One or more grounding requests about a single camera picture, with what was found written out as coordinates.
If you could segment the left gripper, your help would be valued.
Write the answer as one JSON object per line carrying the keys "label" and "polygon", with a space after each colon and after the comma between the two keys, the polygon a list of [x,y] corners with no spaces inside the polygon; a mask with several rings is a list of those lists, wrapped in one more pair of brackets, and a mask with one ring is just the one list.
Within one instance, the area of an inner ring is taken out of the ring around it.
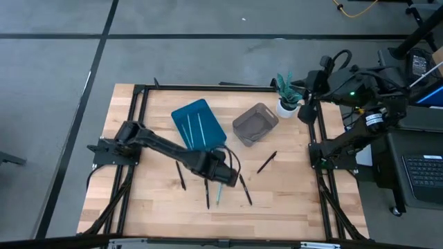
{"label": "left gripper", "polygon": [[202,151],[197,163],[197,175],[209,181],[235,187],[239,173],[228,166],[225,160],[226,154],[221,150]]}

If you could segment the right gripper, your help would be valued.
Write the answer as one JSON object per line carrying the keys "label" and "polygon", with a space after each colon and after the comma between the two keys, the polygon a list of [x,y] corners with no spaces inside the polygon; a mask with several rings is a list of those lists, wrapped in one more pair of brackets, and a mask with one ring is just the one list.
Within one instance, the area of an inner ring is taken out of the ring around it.
{"label": "right gripper", "polygon": [[[290,83],[293,89],[305,89],[303,100],[312,102],[333,102],[330,96],[330,86],[328,84],[329,75],[325,71],[310,71],[304,80],[296,80]],[[304,104],[298,112],[298,119],[305,124],[314,124],[317,118],[315,104]]]}

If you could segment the green leafy plant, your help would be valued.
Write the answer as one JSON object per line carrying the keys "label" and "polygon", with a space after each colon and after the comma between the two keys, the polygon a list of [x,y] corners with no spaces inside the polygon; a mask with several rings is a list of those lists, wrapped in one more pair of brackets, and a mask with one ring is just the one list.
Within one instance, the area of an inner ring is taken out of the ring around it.
{"label": "green leafy plant", "polygon": [[298,102],[302,100],[302,95],[292,89],[292,73],[289,72],[284,78],[277,74],[277,92],[280,95],[280,102],[283,109],[293,111],[298,107]]}

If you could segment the white plant pot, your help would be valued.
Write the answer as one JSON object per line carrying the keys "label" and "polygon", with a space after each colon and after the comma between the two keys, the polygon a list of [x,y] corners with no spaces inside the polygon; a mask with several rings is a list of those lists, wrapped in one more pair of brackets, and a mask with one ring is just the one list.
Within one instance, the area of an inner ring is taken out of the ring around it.
{"label": "white plant pot", "polygon": [[281,117],[281,118],[291,118],[295,115],[295,113],[299,110],[300,105],[297,104],[296,107],[292,110],[287,110],[283,107],[282,105],[282,100],[278,100],[278,103],[276,104],[276,113]]}

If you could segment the blue plastic bin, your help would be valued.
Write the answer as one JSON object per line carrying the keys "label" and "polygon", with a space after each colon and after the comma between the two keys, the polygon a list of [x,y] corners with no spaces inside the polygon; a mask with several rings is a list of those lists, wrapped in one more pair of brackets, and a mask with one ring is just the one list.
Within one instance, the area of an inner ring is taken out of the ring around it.
{"label": "blue plastic bin", "polygon": [[211,150],[226,142],[224,130],[204,99],[173,111],[171,116],[188,149]]}

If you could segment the grey plastic bin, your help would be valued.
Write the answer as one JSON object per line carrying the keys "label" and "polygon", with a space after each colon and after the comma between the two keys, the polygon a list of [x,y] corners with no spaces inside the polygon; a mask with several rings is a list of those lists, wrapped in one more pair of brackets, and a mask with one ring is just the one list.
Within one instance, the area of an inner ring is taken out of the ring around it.
{"label": "grey plastic bin", "polygon": [[232,125],[239,140],[246,147],[251,147],[278,123],[278,117],[264,103],[259,102],[236,118]]}

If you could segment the black cart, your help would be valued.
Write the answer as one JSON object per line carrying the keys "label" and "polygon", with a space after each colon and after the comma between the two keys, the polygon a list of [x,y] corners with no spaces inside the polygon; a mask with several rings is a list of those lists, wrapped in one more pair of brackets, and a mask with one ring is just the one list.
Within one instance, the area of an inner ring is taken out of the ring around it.
{"label": "black cart", "polygon": [[372,165],[362,167],[358,179],[392,190],[396,207],[443,210],[443,205],[417,200],[402,161],[403,155],[443,155],[443,108],[409,106],[397,128],[371,145]]}

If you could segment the blue-lit monitor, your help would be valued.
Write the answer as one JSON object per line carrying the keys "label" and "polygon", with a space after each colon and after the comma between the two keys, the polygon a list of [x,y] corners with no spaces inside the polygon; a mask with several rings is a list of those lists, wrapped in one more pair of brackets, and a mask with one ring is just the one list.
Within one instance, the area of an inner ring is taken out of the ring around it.
{"label": "blue-lit monitor", "polygon": [[413,104],[443,107],[443,79],[421,88],[414,96]]}

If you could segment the black pole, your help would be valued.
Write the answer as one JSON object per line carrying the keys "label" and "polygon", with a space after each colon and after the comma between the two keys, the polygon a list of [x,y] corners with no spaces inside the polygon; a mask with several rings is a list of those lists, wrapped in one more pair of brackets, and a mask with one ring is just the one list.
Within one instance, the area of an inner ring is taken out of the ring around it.
{"label": "black pole", "polygon": [[428,45],[431,47],[433,52],[437,50],[432,38],[431,31],[434,29],[441,21],[443,21],[443,5],[441,5],[426,21],[422,23],[419,28],[409,35],[404,42],[402,42],[398,47],[390,49],[390,54],[396,58],[402,58],[410,49],[419,43],[421,39],[425,39]]}

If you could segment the laptop keyboard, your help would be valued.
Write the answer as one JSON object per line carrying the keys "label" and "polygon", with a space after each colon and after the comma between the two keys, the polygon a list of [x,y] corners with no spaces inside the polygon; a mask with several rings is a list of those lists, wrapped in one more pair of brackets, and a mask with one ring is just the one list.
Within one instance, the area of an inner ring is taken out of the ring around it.
{"label": "laptop keyboard", "polygon": [[402,161],[413,196],[443,205],[443,155],[403,155]]}

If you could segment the black table frame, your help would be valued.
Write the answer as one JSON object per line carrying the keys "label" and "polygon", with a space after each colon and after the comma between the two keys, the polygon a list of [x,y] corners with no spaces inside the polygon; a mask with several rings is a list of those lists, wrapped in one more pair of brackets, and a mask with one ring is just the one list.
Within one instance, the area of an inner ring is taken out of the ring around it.
{"label": "black table frame", "polygon": [[[186,184],[181,187],[175,162],[144,149],[134,168],[129,196],[121,201],[111,222],[112,232],[128,237],[184,239],[257,239],[324,241],[340,237],[333,211],[325,207],[308,156],[308,144],[320,138],[321,128],[308,127],[293,117],[281,119],[271,132],[251,147],[233,133],[232,122],[261,102],[275,109],[278,94],[268,87],[151,86],[147,96],[133,96],[132,85],[117,84],[102,134],[112,138],[130,109],[143,116],[159,136],[181,143],[171,113],[204,99],[236,154],[235,165],[251,196],[249,205],[242,184],[223,187],[216,205],[218,184],[209,183],[210,209],[206,208],[204,181],[180,166]],[[259,173],[260,166],[277,151]]]}

